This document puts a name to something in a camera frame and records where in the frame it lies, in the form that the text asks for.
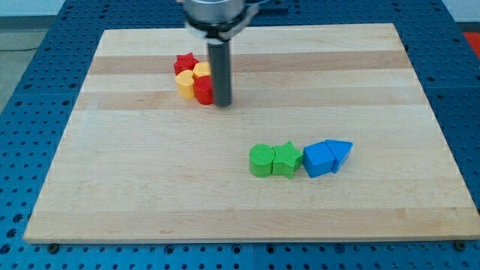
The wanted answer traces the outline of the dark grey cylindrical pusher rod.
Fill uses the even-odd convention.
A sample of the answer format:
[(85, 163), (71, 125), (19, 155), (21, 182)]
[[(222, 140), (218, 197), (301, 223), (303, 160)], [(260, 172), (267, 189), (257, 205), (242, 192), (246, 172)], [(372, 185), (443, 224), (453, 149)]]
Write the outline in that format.
[(208, 44), (208, 60), (211, 66), (212, 94), (217, 107), (232, 104), (230, 44)]

